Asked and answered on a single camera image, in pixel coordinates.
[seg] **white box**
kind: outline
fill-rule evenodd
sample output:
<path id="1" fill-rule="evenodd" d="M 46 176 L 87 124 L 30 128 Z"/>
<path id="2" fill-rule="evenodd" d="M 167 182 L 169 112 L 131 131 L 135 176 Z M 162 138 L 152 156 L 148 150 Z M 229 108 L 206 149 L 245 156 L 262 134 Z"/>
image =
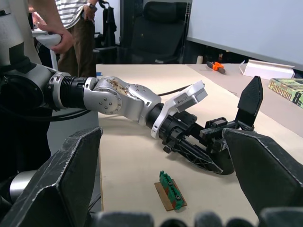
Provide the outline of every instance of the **white box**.
<path id="1" fill-rule="evenodd" d="M 294 77 L 294 66 L 269 63 L 264 61 L 249 60 L 244 69 L 244 62 L 239 66 L 244 76 L 259 76 L 262 79 L 290 79 Z"/>

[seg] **wristwatch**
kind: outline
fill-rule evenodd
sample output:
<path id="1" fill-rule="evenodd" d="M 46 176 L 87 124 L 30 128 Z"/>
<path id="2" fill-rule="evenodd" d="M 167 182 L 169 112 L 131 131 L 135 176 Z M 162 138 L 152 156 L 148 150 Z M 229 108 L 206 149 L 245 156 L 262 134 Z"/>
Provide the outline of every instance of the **wristwatch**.
<path id="1" fill-rule="evenodd" d="M 91 9 L 93 9 L 95 6 L 93 5 L 93 4 L 91 4 L 91 3 L 86 3 L 86 5 L 88 6 L 88 7 L 90 7 Z"/>

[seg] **black office chair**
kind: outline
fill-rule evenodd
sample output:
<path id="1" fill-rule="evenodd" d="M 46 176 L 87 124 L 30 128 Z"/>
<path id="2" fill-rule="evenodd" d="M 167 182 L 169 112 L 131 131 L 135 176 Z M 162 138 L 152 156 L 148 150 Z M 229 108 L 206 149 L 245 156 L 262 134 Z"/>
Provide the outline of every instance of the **black office chair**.
<path id="1" fill-rule="evenodd" d="M 179 63 L 185 22 L 178 18 L 177 4 L 148 2 L 134 23 L 131 48 L 119 53 L 124 64 Z"/>
<path id="2" fill-rule="evenodd" d="M 96 48 L 93 50 L 96 64 L 115 64 L 117 60 L 117 47 L 115 31 L 117 26 L 115 23 L 114 8 L 110 7 L 106 1 L 99 0 L 103 10 L 103 34 L 99 34 L 96 41 Z"/>

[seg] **book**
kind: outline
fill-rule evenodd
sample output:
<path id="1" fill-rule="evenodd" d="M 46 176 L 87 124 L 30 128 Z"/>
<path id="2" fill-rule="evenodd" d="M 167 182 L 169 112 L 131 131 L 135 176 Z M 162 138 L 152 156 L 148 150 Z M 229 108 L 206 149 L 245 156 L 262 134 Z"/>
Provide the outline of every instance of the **book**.
<path id="1" fill-rule="evenodd" d="M 271 79 L 268 88 L 303 108 L 303 79 Z"/>

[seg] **brown pants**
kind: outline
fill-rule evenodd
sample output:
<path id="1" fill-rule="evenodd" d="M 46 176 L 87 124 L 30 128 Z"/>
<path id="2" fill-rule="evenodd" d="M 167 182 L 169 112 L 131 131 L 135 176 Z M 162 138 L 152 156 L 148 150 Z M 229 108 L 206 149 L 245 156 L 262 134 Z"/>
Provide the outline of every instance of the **brown pants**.
<path id="1" fill-rule="evenodd" d="M 80 18 L 79 22 L 68 29 L 74 45 L 68 52 L 61 54 L 58 70 L 75 77 L 96 77 L 96 64 L 93 55 L 95 26 L 92 21 Z"/>

